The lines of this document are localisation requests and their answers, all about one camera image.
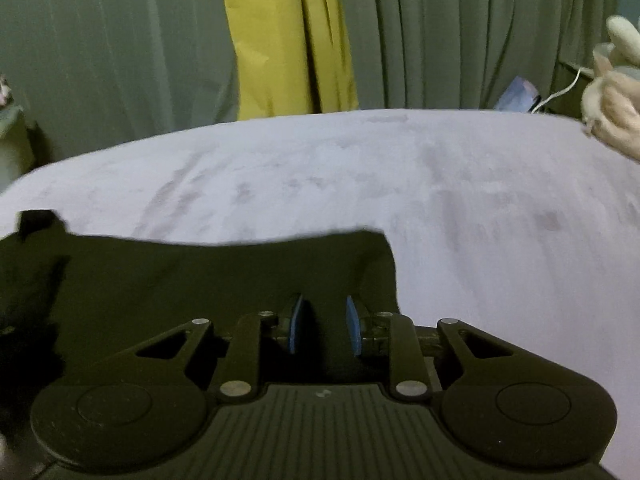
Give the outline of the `black pants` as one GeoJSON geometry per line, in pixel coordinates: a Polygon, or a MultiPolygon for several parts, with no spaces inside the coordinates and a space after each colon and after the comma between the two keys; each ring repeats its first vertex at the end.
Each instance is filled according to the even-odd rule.
{"type": "Polygon", "coordinates": [[[82,236],[26,210],[1,242],[1,409],[15,415],[67,372],[192,318],[220,330],[298,298],[316,309],[334,362],[348,347],[346,299],[396,311],[396,269],[379,232],[195,246],[82,236]]]}

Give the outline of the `dark bedside stand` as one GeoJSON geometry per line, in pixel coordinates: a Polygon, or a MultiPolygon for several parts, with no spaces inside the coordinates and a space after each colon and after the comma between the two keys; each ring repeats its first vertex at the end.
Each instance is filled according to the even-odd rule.
{"type": "Polygon", "coordinates": [[[581,120],[582,94],[592,80],[592,68],[560,61],[555,67],[551,93],[541,99],[533,112],[581,120]]]}

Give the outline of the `yellow curtain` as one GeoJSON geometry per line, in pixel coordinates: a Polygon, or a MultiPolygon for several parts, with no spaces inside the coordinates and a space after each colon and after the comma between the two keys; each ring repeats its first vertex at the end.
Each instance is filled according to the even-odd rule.
{"type": "Polygon", "coordinates": [[[224,0],[239,120],[356,110],[341,0],[224,0]]]}

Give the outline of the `grey-green curtain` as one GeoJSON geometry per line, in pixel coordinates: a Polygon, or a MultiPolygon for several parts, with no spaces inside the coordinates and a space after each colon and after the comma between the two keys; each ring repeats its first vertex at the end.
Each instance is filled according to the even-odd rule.
{"type": "MultiPolygon", "coordinates": [[[[358,107],[489,108],[551,91],[616,0],[341,0],[358,107]]],[[[238,120],[224,0],[1,0],[1,71],[54,160],[238,120]]]]}

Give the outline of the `cream plush toy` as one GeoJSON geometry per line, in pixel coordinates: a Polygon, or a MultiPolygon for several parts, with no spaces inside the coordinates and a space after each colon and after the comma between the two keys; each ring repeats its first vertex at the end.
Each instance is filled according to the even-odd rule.
{"type": "Polygon", "coordinates": [[[587,136],[639,161],[639,25],[612,15],[606,19],[609,42],[592,51],[593,78],[582,92],[580,108],[587,136]]]}

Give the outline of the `small figurine on shelf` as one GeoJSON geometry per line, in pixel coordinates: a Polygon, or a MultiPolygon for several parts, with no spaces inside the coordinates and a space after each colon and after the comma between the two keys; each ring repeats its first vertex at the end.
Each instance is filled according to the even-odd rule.
{"type": "Polygon", "coordinates": [[[0,76],[0,107],[5,108],[13,101],[12,90],[6,77],[0,76]]]}

